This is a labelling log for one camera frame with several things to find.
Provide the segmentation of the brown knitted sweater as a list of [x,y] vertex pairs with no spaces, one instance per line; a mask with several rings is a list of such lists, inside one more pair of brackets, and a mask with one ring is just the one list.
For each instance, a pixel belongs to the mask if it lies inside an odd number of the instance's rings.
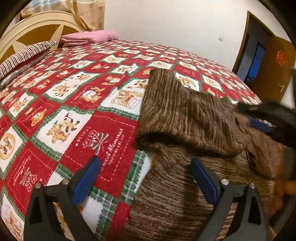
[[284,146],[225,98],[149,74],[136,142],[156,153],[121,240],[272,240],[269,205]]

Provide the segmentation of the brown wooden door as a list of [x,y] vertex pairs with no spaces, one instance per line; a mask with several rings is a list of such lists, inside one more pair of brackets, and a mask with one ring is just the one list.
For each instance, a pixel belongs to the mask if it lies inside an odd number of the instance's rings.
[[292,77],[295,65],[293,44],[280,37],[269,38],[260,68],[250,89],[261,100],[280,102]]

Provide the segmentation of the red christmas bear bedspread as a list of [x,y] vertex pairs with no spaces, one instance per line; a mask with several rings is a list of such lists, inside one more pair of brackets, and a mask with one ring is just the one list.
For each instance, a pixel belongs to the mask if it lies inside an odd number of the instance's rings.
[[260,103],[226,67],[166,45],[116,40],[49,53],[1,91],[1,219],[16,240],[34,186],[72,177],[92,156],[101,171],[78,209],[99,240],[118,239],[153,159],[133,142],[154,68],[232,103]]

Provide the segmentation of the striped pillow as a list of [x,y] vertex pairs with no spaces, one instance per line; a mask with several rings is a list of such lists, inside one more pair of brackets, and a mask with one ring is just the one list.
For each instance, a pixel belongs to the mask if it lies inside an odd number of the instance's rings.
[[12,54],[3,63],[1,63],[1,79],[12,72],[18,65],[32,59],[33,57],[49,50],[59,41],[43,41],[28,45],[24,49]]

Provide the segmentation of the pink folded blanket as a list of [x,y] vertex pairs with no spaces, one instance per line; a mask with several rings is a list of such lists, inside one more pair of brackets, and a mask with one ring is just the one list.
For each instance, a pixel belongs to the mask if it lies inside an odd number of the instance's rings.
[[119,34],[114,31],[108,30],[98,30],[98,31],[86,31],[86,32],[77,32],[61,37],[61,43],[63,47],[68,46],[83,46],[93,43],[103,43],[112,40],[117,40]]

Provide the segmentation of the beige patterned curtain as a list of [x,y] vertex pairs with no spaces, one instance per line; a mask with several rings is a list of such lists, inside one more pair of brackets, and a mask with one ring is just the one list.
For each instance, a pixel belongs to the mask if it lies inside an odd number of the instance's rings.
[[103,0],[43,0],[31,1],[21,10],[22,18],[43,11],[71,13],[76,22],[87,31],[104,29],[105,1]]

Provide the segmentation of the cream wooden headboard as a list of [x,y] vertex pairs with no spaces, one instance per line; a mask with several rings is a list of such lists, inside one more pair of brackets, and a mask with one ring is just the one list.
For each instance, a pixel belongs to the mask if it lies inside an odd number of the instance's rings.
[[62,35],[82,32],[73,14],[43,11],[18,22],[1,37],[1,62],[31,44],[60,41]]

